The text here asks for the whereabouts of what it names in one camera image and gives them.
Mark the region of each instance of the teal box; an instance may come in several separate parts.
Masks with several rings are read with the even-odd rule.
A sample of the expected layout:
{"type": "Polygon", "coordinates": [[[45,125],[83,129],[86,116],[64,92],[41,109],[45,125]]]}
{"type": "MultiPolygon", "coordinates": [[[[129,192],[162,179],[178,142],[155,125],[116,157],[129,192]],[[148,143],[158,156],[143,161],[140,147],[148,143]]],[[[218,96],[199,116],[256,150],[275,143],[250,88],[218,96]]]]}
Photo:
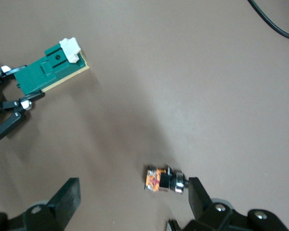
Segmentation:
{"type": "Polygon", "coordinates": [[[18,87],[25,95],[43,90],[86,66],[80,53],[79,60],[74,64],[70,63],[60,44],[49,48],[45,54],[45,57],[14,74],[18,87]]]}

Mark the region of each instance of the white plastic piece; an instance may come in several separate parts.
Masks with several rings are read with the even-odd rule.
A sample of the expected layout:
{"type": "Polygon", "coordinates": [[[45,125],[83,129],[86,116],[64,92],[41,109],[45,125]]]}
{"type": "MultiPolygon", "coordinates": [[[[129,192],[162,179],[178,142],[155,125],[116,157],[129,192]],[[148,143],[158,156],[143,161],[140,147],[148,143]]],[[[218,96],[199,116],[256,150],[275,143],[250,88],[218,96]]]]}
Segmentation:
{"type": "Polygon", "coordinates": [[[79,60],[78,53],[81,51],[76,38],[63,39],[59,42],[60,46],[70,63],[76,63],[79,60]]]}
{"type": "Polygon", "coordinates": [[[8,66],[2,66],[1,69],[2,69],[3,73],[7,73],[8,71],[11,70],[8,66]]]}
{"type": "Polygon", "coordinates": [[[20,102],[21,103],[21,106],[26,110],[30,110],[32,108],[32,102],[30,100],[25,100],[25,101],[22,101],[20,102]]]}

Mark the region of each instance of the white connector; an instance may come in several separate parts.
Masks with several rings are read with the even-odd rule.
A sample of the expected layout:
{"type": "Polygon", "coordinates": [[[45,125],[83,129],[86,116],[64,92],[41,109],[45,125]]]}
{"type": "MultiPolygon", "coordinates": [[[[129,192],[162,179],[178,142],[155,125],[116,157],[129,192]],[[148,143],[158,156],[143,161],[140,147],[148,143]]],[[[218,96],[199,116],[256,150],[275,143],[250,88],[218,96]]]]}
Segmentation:
{"type": "Polygon", "coordinates": [[[79,60],[78,53],[81,51],[76,38],[63,39],[59,41],[60,46],[70,63],[76,63],[79,60]]]}

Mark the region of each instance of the screw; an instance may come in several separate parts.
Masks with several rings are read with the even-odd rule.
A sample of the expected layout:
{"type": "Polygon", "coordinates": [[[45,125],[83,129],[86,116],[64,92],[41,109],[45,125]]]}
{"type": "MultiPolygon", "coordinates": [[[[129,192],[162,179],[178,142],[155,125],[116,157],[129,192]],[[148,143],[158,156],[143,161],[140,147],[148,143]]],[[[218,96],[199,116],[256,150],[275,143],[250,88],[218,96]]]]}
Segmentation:
{"type": "Polygon", "coordinates": [[[219,212],[223,212],[226,210],[225,206],[223,206],[222,204],[217,204],[215,206],[216,210],[219,211],[219,212]]]}
{"type": "Polygon", "coordinates": [[[35,207],[31,210],[31,213],[32,213],[32,214],[36,214],[36,213],[38,213],[38,212],[40,212],[40,211],[41,211],[40,206],[35,206],[35,207]]]}
{"type": "Polygon", "coordinates": [[[264,212],[262,211],[256,211],[255,212],[256,217],[258,217],[260,220],[267,219],[267,216],[264,212]]]}

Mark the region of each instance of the metal bolt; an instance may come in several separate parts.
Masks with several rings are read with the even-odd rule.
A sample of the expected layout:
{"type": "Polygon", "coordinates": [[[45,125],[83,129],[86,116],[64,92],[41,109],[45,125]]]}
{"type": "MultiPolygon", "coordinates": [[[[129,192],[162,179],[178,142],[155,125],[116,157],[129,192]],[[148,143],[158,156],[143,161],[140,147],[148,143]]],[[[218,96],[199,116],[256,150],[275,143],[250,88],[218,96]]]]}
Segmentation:
{"type": "Polygon", "coordinates": [[[261,220],[267,219],[267,216],[264,212],[262,211],[256,211],[255,212],[256,217],[258,217],[261,220]]]}
{"type": "Polygon", "coordinates": [[[31,210],[31,213],[32,213],[32,214],[36,214],[36,213],[38,213],[38,212],[40,212],[40,211],[41,211],[40,206],[35,206],[35,207],[31,210]]]}
{"type": "Polygon", "coordinates": [[[226,210],[225,206],[223,206],[222,204],[217,204],[215,206],[216,210],[219,211],[219,212],[223,212],[226,210]]]}

